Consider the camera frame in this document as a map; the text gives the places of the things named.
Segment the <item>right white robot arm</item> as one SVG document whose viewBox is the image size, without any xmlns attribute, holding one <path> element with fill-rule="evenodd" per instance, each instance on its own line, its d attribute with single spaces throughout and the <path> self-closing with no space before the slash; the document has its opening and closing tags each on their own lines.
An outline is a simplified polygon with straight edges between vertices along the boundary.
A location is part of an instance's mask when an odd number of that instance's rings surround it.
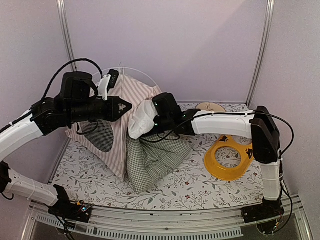
<svg viewBox="0 0 320 240">
<path fill-rule="evenodd" d="M 238 180 L 245 174 L 252 161 L 259 163 L 263 182 L 263 201 L 258 213 L 269 218 L 278 210 L 281 189 L 280 131 L 266 107 L 240 112 L 212 111 L 199 107 L 182 111 L 171 93 L 161 93 L 147 101 L 147 116 L 151 129 L 146 133 L 160 134 L 172 131 L 178 135 L 219 135 L 218 140 L 204 155 L 204 165 L 214 177 Z M 241 161 L 235 167 L 223 166 L 215 159 L 221 148 L 233 148 Z"/>
</svg>

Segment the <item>green checkered cushion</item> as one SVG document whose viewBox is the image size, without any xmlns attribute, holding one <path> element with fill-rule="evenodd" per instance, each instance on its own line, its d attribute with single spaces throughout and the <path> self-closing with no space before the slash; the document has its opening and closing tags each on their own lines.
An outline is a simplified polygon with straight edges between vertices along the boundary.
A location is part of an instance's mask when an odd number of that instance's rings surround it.
<svg viewBox="0 0 320 240">
<path fill-rule="evenodd" d="M 127 176 L 136 193 L 150 189 L 171 174 L 186 160 L 193 148 L 184 139 L 169 136 L 161 141 L 157 135 L 143 139 L 126 138 Z"/>
</svg>

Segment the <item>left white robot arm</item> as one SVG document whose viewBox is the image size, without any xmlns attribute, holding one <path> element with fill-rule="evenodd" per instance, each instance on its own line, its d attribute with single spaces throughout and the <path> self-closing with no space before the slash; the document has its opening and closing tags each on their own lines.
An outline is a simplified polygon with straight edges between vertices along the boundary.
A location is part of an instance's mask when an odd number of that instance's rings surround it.
<svg viewBox="0 0 320 240">
<path fill-rule="evenodd" d="M 25 197 L 55 209 L 63 216 L 74 213 L 74 205 L 61 186 L 52 186 L 24 176 L 6 163 L 15 152 L 22 152 L 33 142 L 40 142 L 61 128 L 82 122 L 99 125 L 101 121 L 116 122 L 132 104 L 119 96 L 110 96 L 116 87 L 119 72 L 111 69 L 94 83 L 86 72 L 67 72 L 55 97 L 44 97 L 33 104 L 17 120 L 0 132 L 0 192 Z"/>
</svg>

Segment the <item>pink striped pet tent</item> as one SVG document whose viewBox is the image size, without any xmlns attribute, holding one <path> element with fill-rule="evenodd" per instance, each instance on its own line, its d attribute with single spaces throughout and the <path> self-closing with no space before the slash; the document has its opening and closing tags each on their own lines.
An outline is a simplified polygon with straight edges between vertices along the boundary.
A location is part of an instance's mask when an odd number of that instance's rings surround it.
<svg viewBox="0 0 320 240">
<path fill-rule="evenodd" d="M 127 132 L 130 115 L 141 102 L 151 100 L 161 93 L 158 85 L 149 86 L 121 73 L 108 95 L 120 97 L 131 103 L 132 109 L 116 122 L 98 120 L 97 123 L 75 123 L 65 131 L 66 135 L 96 155 L 118 178 L 124 179 L 127 172 Z"/>
</svg>

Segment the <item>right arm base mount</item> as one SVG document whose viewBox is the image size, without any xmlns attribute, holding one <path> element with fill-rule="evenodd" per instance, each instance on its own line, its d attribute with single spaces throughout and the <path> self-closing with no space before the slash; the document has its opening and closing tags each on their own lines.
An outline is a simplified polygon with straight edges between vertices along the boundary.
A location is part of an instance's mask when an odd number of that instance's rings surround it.
<svg viewBox="0 0 320 240">
<path fill-rule="evenodd" d="M 261 204 L 243 207 L 241 215 L 245 223 L 252 223 L 257 221 L 275 218 L 285 213 L 281 198 L 277 200 L 262 199 Z"/>
</svg>

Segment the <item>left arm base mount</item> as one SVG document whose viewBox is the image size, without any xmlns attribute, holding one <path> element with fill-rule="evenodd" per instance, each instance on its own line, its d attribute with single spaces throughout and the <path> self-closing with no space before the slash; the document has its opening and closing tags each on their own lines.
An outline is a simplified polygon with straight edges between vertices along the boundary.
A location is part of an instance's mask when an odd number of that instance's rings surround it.
<svg viewBox="0 0 320 240">
<path fill-rule="evenodd" d="M 83 200 L 71 201 L 66 190 L 57 184 L 53 187 L 57 191 L 57 202 L 48 206 L 48 213 L 63 219 L 88 223 L 92 214 L 92 205 Z"/>
</svg>

